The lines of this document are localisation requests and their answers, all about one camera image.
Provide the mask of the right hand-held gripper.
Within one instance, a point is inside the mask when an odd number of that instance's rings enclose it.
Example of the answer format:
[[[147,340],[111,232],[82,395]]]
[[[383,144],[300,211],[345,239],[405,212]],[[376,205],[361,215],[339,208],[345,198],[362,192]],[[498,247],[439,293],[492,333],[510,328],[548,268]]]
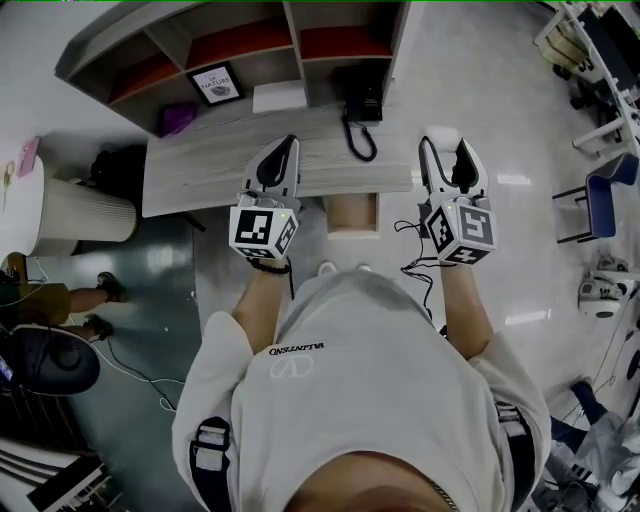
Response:
[[[419,146],[422,183],[427,199],[419,204],[420,237],[428,239],[443,264],[474,265],[496,250],[496,217],[488,197],[488,176],[478,154],[462,138],[456,148],[452,183],[446,181],[433,142],[423,136]]]

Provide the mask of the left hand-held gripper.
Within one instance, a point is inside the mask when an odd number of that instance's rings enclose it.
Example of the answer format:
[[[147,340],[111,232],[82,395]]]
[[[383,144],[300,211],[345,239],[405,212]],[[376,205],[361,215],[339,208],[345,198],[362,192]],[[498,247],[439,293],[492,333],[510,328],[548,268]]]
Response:
[[[248,259],[283,260],[299,228],[300,142],[280,137],[245,167],[242,191],[229,214],[229,246]],[[282,195],[260,191],[282,191]]]

